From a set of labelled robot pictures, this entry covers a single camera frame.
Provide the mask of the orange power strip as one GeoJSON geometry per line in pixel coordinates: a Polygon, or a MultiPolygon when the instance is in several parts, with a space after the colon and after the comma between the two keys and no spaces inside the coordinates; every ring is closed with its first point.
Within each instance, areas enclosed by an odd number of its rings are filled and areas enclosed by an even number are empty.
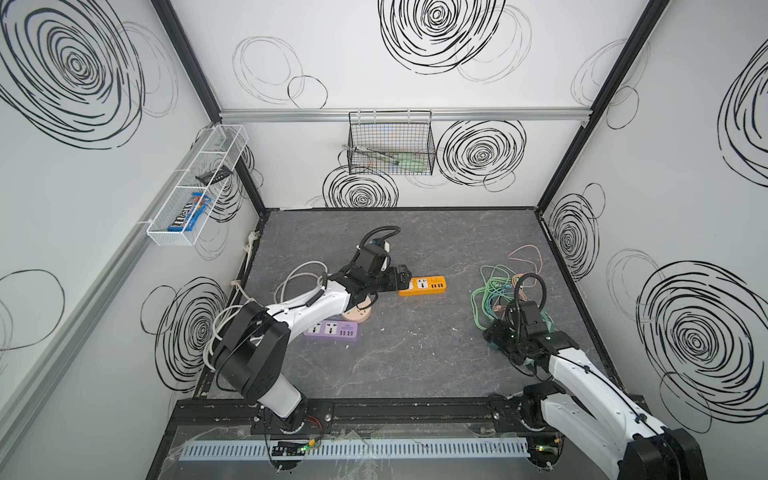
{"type": "Polygon", "coordinates": [[[413,277],[408,287],[399,290],[401,297],[443,294],[447,290],[444,276],[413,277]]]}

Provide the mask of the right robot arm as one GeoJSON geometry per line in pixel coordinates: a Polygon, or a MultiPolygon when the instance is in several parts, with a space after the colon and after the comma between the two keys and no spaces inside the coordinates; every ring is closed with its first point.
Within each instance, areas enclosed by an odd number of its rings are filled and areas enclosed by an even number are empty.
{"type": "Polygon", "coordinates": [[[512,399],[528,430],[559,432],[609,479],[707,478],[697,440],[611,382],[567,333],[545,323],[536,302],[506,304],[483,338],[524,375],[545,374],[512,399]]]}

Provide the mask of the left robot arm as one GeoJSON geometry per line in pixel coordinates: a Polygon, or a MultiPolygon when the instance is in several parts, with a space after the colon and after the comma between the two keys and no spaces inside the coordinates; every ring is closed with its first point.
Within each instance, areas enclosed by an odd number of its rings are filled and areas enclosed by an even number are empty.
{"type": "Polygon", "coordinates": [[[318,323],[355,307],[370,307],[385,292],[406,290],[412,273],[395,265],[385,238],[358,246],[350,263],[320,276],[312,290],[268,306],[244,305],[210,339],[207,367],[249,405],[281,419],[287,430],[304,421],[307,397],[283,375],[288,346],[318,323]]]}

